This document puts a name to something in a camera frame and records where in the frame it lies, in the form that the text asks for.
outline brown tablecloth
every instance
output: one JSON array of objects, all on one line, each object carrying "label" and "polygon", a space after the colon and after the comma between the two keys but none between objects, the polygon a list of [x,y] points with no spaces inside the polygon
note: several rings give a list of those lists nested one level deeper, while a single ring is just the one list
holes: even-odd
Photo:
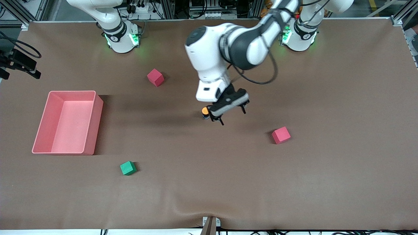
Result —
[{"label": "brown tablecloth", "polygon": [[[402,29],[325,20],[308,51],[276,43],[279,77],[237,81],[247,114],[221,126],[200,117],[184,42],[222,22],[150,22],[127,54],[92,23],[31,23],[19,39],[42,53],[42,77],[12,72],[0,86],[0,229],[195,227],[207,215],[229,229],[418,228],[418,71]],[[245,74],[269,79],[270,60]],[[51,90],[101,95],[95,156],[31,153]],[[283,126],[292,139],[275,145]],[[126,161],[140,171],[123,176]]]}]

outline pink plastic container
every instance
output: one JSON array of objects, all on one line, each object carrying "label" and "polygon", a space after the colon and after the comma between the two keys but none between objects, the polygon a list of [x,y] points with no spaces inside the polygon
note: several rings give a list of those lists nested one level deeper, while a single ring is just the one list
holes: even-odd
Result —
[{"label": "pink plastic container", "polygon": [[93,155],[103,100],[95,91],[51,91],[32,153]]}]

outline brown table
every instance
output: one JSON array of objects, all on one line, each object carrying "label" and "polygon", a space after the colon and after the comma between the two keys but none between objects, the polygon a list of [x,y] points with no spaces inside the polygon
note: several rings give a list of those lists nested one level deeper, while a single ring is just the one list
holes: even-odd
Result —
[{"label": "brown table", "polygon": [[[92,23],[30,24],[19,39],[42,53],[42,78],[13,72],[0,86],[0,229],[195,227],[207,215],[228,229],[418,228],[418,71],[402,29],[325,20],[306,52],[276,43],[280,76],[237,81],[247,114],[221,126],[200,117],[184,42],[222,22],[150,22],[128,54]],[[272,73],[267,59],[246,75]],[[95,156],[31,153],[51,90],[101,95]],[[272,144],[282,126],[292,139]],[[140,171],[123,176],[126,161]]]}]

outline cube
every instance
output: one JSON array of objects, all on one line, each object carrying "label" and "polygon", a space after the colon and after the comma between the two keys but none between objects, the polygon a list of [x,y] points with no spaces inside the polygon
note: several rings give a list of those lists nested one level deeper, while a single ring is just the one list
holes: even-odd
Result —
[{"label": "cube", "polygon": [[124,164],[120,165],[120,169],[122,170],[122,174],[129,176],[136,172],[136,167],[133,162],[127,161]]},{"label": "cube", "polygon": [[153,69],[148,75],[148,80],[150,80],[150,82],[152,84],[154,84],[154,86],[158,87],[161,85],[161,83],[163,83],[164,81],[164,77],[163,75],[156,69]]},{"label": "cube", "polygon": [[283,143],[284,141],[290,139],[290,134],[286,127],[282,127],[273,131],[272,136],[276,144]]}]

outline pink cube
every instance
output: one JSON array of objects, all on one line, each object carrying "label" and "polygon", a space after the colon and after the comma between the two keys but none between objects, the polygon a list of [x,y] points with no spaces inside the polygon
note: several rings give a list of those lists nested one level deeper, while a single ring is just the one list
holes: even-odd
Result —
[{"label": "pink cube", "polygon": [[158,72],[158,70],[156,69],[153,69],[151,73],[147,75],[147,77],[148,77],[148,80],[150,80],[150,82],[154,84],[156,87],[160,86],[161,83],[163,83],[164,81],[163,75],[160,72]]},{"label": "pink cube", "polygon": [[32,153],[93,155],[102,108],[95,91],[49,92]]},{"label": "pink cube", "polygon": [[286,127],[282,127],[280,129],[273,131],[272,136],[276,144],[283,143],[284,141],[290,139],[290,134]]}]

